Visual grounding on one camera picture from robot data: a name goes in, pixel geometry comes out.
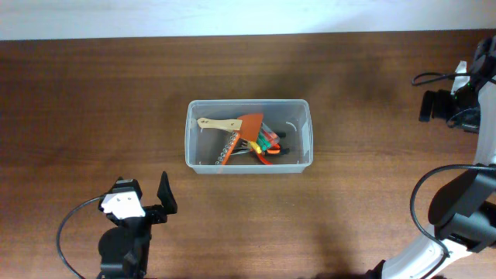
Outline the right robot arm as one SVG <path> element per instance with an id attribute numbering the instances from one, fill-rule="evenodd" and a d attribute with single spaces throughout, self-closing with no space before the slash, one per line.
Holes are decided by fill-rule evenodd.
<path id="1" fill-rule="evenodd" d="M 460 61 L 452 74 L 425 72 L 412 79 L 420 86 L 453 81 L 450 90 L 426 91 L 419 121 L 442 119 L 451 129 L 478 136 L 472 164 L 450 164 L 424 174 L 412 190 L 409 211 L 420 235 L 396 257 L 382 260 L 366 278 L 434 278 L 453 262 L 495 247 L 495 38 L 478 43 L 473 63 Z M 415 213 L 420 187 L 443 171 L 462 173 L 433 196 L 424 227 Z"/>

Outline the orange scraper wooden handle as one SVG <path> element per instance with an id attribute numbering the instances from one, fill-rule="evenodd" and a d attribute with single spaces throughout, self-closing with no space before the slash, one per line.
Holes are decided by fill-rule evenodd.
<path id="1" fill-rule="evenodd" d="M 241 115 L 237 119 L 207 119 L 200 118 L 197 124 L 203 129 L 221 129 L 228 132 L 238 132 L 246 141 L 256 141 L 264 114 L 253 113 Z"/>

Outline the orange socket bit holder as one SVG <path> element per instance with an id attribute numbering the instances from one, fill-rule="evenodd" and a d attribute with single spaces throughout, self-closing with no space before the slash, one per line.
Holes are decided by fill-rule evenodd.
<path id="1" fill-rule="evenodd" d="M 226 165 L 234 148 L 236 147 L 238 141 L 240 139 L 240 133 L 239 131 L 233 131 L 229 138 L 227 139 L 226 143 L 224 144 L 219 156 L 217 157 L 217 160 L 215 162 L 215 165 Z"/>

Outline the clear screwdriver set case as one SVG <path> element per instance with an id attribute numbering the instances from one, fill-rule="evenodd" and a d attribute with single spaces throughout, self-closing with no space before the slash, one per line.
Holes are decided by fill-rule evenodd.
<path id="1" fill-rule="evenodd" d="M 279 141 L 279 135 L 277 135 L 266 124 L 262 123 L 257 139 L 254 142 L 246 142 L 246 146 L 254 150 L 256 153 L 262 153 L 268 151 L 272 147 L 275 147 Z"/>

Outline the small red-handled pliers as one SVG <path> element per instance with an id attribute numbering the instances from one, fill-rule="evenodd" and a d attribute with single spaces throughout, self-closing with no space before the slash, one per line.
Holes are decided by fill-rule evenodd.
<path id="1" fill-rule="evenodd" d="M 275 157 L 281 155 L 281 146 L 276 144 L 271 148 L 258 153 L 254 148 L 251 148 L 250 151 L 254 154 L 254 156 L 264 165 L 272 165 L 272 163 L 267 159 L 268 157 Z"/>

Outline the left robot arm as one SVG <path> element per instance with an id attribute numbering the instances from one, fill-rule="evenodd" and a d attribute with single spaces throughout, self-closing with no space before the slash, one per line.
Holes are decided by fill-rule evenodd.
<path id="1" fill-rule="evenodd" d="M 136 179 L 125 180 L 120 177 L 98 203 L 98 209 L 115 225 L 98 242 L 101 277 L 146 276 L 151 228 L 164 224 L 169 215 L 177 213 L 177 202 L 166 172 L 161 174 L 157 189 L 160 204 L 143 206 L 140 202 L 142 196 Z"/>

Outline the orange-black long nose pliers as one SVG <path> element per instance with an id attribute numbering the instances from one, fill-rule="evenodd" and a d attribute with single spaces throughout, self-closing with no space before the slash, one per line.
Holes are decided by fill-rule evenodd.
<path id="1" fill-rule="evenodd" d="M 286 137 L 286 133 L 277 133 L 277 135 L 279 135 L 280 139 Z M 232 155 L 240 155 L 240 154 L 249 153 L 249 152 L 251 152 L 250 148 L 246 146 L 246 142 L 243 142 L 239 147 L 236 147 L 233 150 Z M 289 148 L 283 148 L 281 146 L 281 155 L 285 155 L 288 153 L 290 153 L 290 149 Z"/>

